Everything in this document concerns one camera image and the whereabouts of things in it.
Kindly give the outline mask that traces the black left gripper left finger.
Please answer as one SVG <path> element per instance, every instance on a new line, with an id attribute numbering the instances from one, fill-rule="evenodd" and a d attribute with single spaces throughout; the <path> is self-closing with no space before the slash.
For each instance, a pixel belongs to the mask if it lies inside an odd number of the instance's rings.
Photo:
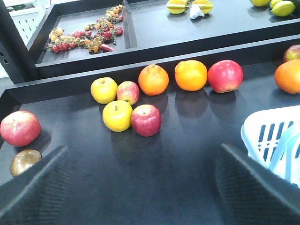
<path id="1" fill-rule="evenodd" d="M 52 225 L 70 185 L 70 159 L 59 146 L 31 168 L 1 185 L 2 225 Z"/>

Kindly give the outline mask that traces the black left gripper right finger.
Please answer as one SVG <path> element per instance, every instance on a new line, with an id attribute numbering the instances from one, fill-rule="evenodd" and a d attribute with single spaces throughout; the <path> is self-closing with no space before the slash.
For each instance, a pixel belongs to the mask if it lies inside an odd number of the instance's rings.
<path id="1" fill-rule="evenodd" d="M 215 178 L 236 225 L 298 225 L 300 190 L 249 158 L 222 144 Z"/>

